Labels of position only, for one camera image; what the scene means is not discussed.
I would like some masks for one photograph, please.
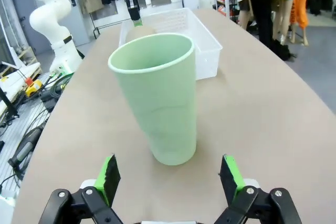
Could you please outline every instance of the black shorts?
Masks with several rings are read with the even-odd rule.
[[[238,2],[240,10],[250,11],[250,3],[248,0],[242,0]]]

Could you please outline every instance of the screw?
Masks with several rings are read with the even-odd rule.
[[[279,191],[279,190],[277,190],[277,191],[275,191],[275,193],[274,193],[276,196],[278,196],[278,197],[280,197],[281,195],[282,195],[282,192],[281,191]]]
[[[247,191],[248,194],[253,194],[254,193],[253,188],[248,188],[246,191]]]

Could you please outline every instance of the cup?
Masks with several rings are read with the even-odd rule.
[[[173,33],[145,36],[119,47],[108,66],[154,157],[165,165],[192,158],[196,151],[193,41]]]

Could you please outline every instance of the cup rim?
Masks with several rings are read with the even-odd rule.
[[[146,38],[149,38],[149,37],[154,37],[154,36],[164,36],[164,35],[177,35],[177,36],[180,36],[180,37],[184,37],[186,39],[188,39],[190,42],[191,42],[191,47],[189,49],[188,52],[186,52],[184,55],[180,56],[179,58],[173,60],[173,61],[170,61],[168,63],[165,63],[165,64],[162,64],[162,65],[159,65],[159,66],[156,66],[156,67],[151,67],[151,68],[144,68],[144,69],[134,69],[134,70],[130,70],[130,69],[120,69],[120,68],[116,68],[115,66],[113,66],[111,64],[111,60],[113,58],[114,55],[116,55],[118,53],[119,50],[121,50],[123,47],[127,46],[128,44],[131,44],[131,43],[134,43],[138,40],[142,40],[142,39],[146,39]],[[161,70],[161,69],[165,69],[167,67],[170,67],[174,64],[177,64],[181,61],[183,61],[184,59],[186,59],[193,51],[195,50],[195,44],[193,42],[193,40],[188,37],[188,36],[185,36],[183,34],[178,34],[178,33],[159,33],[159,34],[152,34],[152,35],[147,35],[147,36],[144,36],[144,37],[141,37],[141,38],[138,38],[138,39],[135,39],[135,40],[132,40],[124,45],[122,45],[121,47],[117,48],[112,54],[111,56],[109,57],[109,61],[108,61],[108,66],[111,70],[113,70],[114,72],[117,72],[117,73],[127,73],[127,74],[135,74],[135,73],[149,73],[149,72],[154,72],[154,71],[158,71],[158,70]]]

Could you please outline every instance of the white basket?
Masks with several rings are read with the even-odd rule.
[[[157,33],[178,33],[194,40],[197,80],[217,75],[219,54],[223,47],[190,9],[170,10],[141,19],[143,25],[154,28]],[[126,35],[132,27],[131,20],[122,23],[119,46],[125,44]]]

